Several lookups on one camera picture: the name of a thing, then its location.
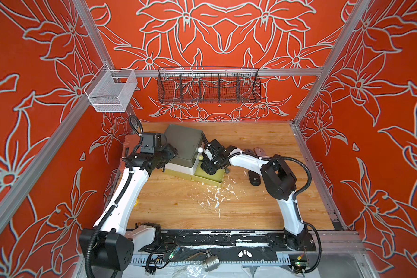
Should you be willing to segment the yellow-green bottom drawer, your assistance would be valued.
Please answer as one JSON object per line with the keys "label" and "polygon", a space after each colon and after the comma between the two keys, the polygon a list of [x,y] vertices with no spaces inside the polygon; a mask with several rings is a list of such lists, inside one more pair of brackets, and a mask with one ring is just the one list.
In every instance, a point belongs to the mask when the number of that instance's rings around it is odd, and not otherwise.
{"label": "yellow-green bottom drawer", "polygon": [[225,176],[225,169],[218,169],[215,174],[210,175],[201,168],[201,165],[202,163],[199,162],[194,175],[191,175],[191,181],[221,188]]}

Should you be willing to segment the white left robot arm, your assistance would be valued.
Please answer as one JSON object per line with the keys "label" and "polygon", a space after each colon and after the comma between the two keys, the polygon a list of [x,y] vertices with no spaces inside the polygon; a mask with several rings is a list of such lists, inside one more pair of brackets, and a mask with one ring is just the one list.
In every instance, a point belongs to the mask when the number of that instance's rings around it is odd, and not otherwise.
{"label": "white left robot arm", "polygon": [[139,142],[122,158],[121,184],[93,228],[84,229],[79,236],[88,278],[95,276],[94,267],[110,269],[111,276],[116,277],[128,267],[135,252],[153,244],[159,237],[159,229],[151,224],[141,225],[131,232],[127,231],[127,224],[153,170],[163,169],[178,152],[164,134],[145,132],[135,115],[128,117],[128,123]]}

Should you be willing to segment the white pink computer mouse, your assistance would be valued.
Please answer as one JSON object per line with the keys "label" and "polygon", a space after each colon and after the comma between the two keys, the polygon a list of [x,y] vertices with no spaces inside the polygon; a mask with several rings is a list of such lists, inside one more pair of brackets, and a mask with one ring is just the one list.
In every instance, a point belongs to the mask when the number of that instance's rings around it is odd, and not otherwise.
{"label": "white pink computer mouse", "polygon": [[258,156],[267,156],[266,152],[261,147],[254,148],[254,153]]}

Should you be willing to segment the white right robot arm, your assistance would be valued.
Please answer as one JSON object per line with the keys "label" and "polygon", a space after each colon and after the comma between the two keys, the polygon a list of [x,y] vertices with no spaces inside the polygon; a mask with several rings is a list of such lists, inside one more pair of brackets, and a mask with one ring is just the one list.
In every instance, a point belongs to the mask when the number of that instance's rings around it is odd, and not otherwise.
{"label": "white right robot arm", "polygon": [[[208,141],[204,134],[202,140],[204,147],[200,148],[203,151],[201,169],[209,175],[214,175],[220,169],[236,166],[258,174],[267,193],[277,200],[280,207],[287,247],[291,250],[300,249],[308,234],[308,223],[302,220],[297,196],[308,189],[312,182],[312,175],[307,166],[287,156],[259,156],[235,146],[225,148],[217,140]],[[307,182],[299,190],[296,186],[297,178],[287,164],[288,161],[301,166],[307,174]]]}

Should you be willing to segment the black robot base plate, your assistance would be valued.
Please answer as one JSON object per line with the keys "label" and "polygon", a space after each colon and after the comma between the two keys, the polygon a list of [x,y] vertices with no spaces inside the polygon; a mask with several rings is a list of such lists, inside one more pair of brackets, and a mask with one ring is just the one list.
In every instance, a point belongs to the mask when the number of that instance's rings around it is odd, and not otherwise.
{"label": "black robot base plate", "polygon": [[161,239],[174,254],[133,254],[133,266],[183,266],[215,256],[221,264],[240,266],[312,266],[320,251],[315,234],[308,233],[298,247],[290,247],[283,230],[165,229]]}

